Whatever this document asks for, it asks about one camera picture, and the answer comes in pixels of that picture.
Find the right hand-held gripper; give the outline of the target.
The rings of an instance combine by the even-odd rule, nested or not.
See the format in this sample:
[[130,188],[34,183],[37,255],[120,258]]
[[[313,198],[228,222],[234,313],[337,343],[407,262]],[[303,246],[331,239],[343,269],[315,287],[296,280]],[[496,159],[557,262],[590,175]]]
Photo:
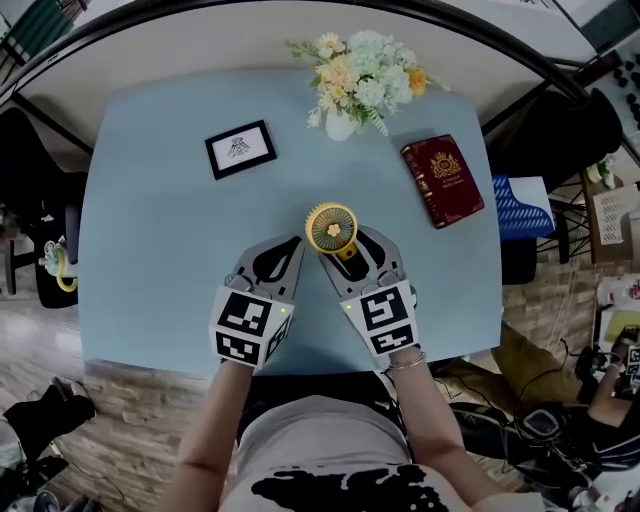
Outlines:
[[358,227],[356,240],[375,263],[377,280],[369,277],[369,264],[360,252],[347,260],[319,255],[342,311],[374,357],[416,345],[416,294],[403,272],[399,248],[366,225]]

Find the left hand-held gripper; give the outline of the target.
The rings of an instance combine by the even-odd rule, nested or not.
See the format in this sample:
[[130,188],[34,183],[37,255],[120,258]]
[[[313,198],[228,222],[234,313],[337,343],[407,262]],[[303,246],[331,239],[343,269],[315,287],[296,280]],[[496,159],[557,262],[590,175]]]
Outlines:
[[216,290],[209,322],[214,354],[262,369],[287,337],[305,242],[280,236],[247,248]]

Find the small yellow desk fan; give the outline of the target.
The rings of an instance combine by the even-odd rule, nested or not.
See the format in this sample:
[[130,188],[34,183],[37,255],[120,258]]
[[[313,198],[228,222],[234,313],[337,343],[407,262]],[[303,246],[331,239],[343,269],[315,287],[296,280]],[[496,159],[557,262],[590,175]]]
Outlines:
[[340,261],[347,261],[358,252],[358,222],[355,214],[342,204],[328,202],[314,207],[306,218],[305,233],[316,251]]

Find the person's black shorts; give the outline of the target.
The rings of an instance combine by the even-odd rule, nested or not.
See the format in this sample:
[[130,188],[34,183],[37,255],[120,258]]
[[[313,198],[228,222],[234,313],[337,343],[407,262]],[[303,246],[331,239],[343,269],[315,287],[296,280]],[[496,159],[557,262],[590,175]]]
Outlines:
[[367,371],[254,377],[244,404],[236,441],[240,443],[246,429],[271,409],[314,395],[366,406],[390,420],[403,435],[406,434],[397,402],[380,376]]

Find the white vase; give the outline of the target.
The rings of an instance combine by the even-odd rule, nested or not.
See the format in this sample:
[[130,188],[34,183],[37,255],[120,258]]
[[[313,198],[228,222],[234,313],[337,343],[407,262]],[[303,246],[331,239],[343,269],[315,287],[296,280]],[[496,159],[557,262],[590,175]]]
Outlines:
[[328,137],[336,142],[346,141],[358,127],[347,113],[328,112],[325,116],[325,131]]

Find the person's white printed shirt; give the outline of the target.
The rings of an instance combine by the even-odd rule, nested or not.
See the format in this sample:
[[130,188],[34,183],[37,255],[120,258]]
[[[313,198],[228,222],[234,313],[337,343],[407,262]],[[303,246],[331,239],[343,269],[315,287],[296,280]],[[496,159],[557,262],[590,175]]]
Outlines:
[[390,420],[364,405],[311,396],[247,427],[219,512],[545,511],[538,493],[470,506],[440,473],[412,463]]

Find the pastel artificial flower bouquet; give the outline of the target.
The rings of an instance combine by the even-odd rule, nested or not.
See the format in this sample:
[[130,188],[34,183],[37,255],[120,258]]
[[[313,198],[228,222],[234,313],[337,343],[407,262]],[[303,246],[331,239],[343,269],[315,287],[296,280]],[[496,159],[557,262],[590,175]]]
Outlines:
[[361,30],[346,39],[327,32],[313,40],[288,40],[286,47],[314,73],[310,87],[316,104],[307,114],[310,128],[325,129],[328,112],[345,112],[358,122],[354,133],[373,126],[388,136],[387,116],[397,115],[403,105],[429,89],[450,90],[425,72],[411,48],[373,30]]

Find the pastel plush toy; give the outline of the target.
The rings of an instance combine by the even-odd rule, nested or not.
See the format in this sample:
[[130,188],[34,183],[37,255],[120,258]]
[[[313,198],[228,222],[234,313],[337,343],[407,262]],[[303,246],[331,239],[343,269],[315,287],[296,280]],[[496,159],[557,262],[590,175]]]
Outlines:
[[55,278],[58,287],[72,293],[78,287],[77,264],[71,262],[66,239],[60,237],[57,241],[49,240],[44,245],[44,256],[38,259],[38,265]]

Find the black mesh office chair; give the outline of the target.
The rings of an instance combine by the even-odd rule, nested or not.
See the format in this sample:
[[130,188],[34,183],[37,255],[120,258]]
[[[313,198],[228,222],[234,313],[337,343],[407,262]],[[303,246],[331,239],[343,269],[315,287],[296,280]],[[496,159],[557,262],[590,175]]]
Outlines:
[[[492,175],[509,178],[539,176],[547,193],[569,178],[617,151],[623,130],[606,96],[594,89],[583,102],[558,92],[545,92],[533,102],[502,149],[487,150]],[[543,238],[558,242],[560,263],[569,261],[566,207],[552,206],[555,231]],[[501,242],[503,285],[533,281],[537,268],[537,238]]]

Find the black padded office chair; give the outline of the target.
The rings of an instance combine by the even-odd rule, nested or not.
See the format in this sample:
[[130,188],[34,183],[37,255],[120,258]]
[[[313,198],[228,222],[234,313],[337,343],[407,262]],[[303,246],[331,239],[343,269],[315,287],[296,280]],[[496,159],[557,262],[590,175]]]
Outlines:
[[44,256],[47,241],[64,237],[78,269],[86,182],[85,173],[65,172],[57,165],[21,110],[10,108],[0,114],[0,205],[16,217],[19,231],[33,243],[31,252],[17,254],[14,241],[6,242],[9,294],[16,293],[16,270],[33,266],[43,307],[62,309],[78,303],[78,287],[72,293],[62,291],[38,259]]

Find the small potted plant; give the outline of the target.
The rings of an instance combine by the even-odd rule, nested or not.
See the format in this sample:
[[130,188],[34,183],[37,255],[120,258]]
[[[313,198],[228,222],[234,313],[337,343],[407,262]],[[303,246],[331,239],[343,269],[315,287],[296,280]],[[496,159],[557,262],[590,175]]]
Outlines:
[[607,155],[603,160],[586,169],[587,178],[591,183],[601,183],[610,190],[615,189],[614,163],[614,155]]

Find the white perforated file tray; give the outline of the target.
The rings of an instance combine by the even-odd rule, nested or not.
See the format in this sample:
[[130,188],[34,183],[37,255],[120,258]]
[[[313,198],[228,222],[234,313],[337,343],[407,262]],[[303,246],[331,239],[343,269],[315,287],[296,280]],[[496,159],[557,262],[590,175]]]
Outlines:
[[622,220],[640,212],[640,190],[636,184],[625,185],[593,196],[600,243],[604,246],[624,241]]

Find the black bag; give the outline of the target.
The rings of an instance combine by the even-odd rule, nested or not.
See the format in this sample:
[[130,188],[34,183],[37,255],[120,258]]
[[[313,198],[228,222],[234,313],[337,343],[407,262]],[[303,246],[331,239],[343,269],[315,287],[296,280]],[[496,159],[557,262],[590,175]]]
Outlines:
[[37,460],[57,437],[74,431],[96,415],[93,402],[55,384],[37,400],[15,403],[2,417],[17,435],[27,460]]

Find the black picture frame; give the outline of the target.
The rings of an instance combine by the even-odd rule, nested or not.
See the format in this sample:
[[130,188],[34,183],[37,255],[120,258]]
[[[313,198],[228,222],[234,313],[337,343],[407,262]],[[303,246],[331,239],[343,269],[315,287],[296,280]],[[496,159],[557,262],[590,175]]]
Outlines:
[[264,120],[208,138],[205,147],[216,181],[277,158]]

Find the row of black wall-mounted items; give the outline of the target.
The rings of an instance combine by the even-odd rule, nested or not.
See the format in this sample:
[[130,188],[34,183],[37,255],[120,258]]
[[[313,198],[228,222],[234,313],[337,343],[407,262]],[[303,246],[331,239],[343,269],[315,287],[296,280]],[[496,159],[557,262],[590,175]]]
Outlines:
[[640,129],[640,53],[635,53],[613,71],[621,94],[622,108],[630,122]]

